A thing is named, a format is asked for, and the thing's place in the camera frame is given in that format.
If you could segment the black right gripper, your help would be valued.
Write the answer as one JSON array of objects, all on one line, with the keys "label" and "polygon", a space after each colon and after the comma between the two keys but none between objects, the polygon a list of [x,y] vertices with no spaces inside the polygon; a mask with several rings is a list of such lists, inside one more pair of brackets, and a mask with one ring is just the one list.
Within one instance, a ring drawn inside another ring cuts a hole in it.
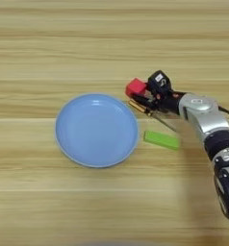
[{"label": "black right gripper", "polygon": [[141,106],[144,106],[148,111],[161,111],[179,113],[179,103],[185,92],[170,91],[168,94],[159,92],[153,93],[153,98],[145,97],[141,94],[133,94],[132,99]]}]

